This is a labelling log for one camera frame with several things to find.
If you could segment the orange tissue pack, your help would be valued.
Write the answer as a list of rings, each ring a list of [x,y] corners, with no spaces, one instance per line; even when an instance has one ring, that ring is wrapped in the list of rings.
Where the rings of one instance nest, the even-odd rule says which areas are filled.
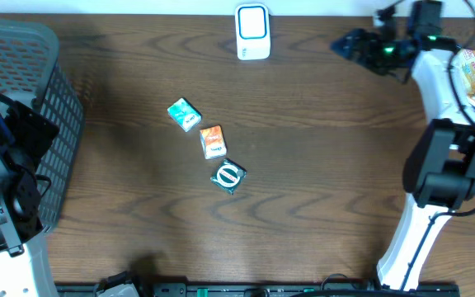
[[[220,125],[200,130],[200,142],[205,159],[222,157],[227,153],[227,147]]]

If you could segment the dark green round-logo packet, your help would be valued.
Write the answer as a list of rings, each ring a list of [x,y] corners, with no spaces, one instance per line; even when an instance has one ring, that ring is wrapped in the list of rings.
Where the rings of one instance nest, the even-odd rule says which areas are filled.
[[[243,167],[225,158],[210,177],[210,181],[228,194],[233,195],[246,176],[247,171]]]

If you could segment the teal tissue pack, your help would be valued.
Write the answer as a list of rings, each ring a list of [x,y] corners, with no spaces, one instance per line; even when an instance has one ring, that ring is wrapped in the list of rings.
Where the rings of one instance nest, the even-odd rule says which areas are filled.
[[[167,112],[185,132],[190,131],[202,120],[202,115],[184,97],[174,102]]]

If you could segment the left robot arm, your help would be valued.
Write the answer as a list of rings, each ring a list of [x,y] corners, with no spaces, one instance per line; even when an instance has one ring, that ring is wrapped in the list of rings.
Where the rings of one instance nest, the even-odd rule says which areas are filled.
[[[59,127],[0,93],[0,296],[56,296],[40,202],[41,159]]]

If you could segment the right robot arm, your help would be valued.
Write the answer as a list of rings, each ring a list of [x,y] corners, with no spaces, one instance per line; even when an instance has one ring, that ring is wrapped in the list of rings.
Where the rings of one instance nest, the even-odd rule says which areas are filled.
[[[475,107],[461,83],[464,44],[442,34],[441,1],[415,1],[404,38],[397,36],[396,5],[376,11],[374,31],[354,29],[332,43],[342,58],[380,76],[418,86],[427,126],[402,171],[405,205],[393,239],[376,266],[371,288],[354,296],[416,296],[435,240],[452,218],[475,215]]]

